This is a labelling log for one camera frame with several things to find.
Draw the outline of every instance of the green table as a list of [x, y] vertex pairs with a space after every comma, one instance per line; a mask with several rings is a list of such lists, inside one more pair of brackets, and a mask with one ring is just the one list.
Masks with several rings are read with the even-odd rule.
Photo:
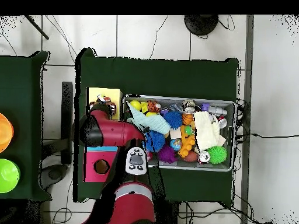
[[0, 56], [0, 113], [14, 127], [10, 145], [0, 158], [15, 162], [20, 168], [20, 181], [0, 199], [50, 200], [39, 186], [41, 159], [41, 66], [48, 52], [36, 52], [30, 57]]
[[[75, 115], [85, 114], [87, 87], [118, 88], [123, 94], [231, 100], [237, 98], [238, 60], [166, 61], [129, 58], [95, 58], [84, 48], [76, 58]], [[74, 157], [74, 199], [99, 198], [102, 183], [82, 180], [84, 150]], [[172, 201], [221, 201], [231, 205], [232, 170], [229, 172], [161, 169], [166, 199]]]

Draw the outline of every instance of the green spiky ball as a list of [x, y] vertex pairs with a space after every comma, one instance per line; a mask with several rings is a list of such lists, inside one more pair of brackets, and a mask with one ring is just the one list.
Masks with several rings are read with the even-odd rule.
[[208, 149], [207, 152], [211, 156], [211, 164], [219, 164], [221, 162], [224, 162], [227, 158], [227, 150], [221, 146], [214, 146]]

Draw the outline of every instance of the green bowl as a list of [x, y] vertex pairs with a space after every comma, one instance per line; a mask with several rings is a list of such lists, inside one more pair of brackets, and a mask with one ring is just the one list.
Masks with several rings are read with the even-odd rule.
[[0, 193], [8, 193], [13, 190], [19, 179], [19, 167], [10, 160], [0, 159]]

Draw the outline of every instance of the orange bowl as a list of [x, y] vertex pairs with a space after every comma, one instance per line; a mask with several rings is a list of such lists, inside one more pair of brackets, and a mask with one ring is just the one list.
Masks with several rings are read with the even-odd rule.
[[0, 153], [3, 152], [13, 137], [13, 126], [9, 120], [0, 113]]

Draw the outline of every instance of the pink box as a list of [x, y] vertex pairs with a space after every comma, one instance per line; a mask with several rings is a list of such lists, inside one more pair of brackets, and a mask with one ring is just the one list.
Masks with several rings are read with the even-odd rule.
[[[105, 182], [111, 170], [117, 151], [87, 151], [84, 182]], [[97, 160], [105, 160], [109, 164], [109, 170], [105, 174], [95, 172], [94, 164]]]

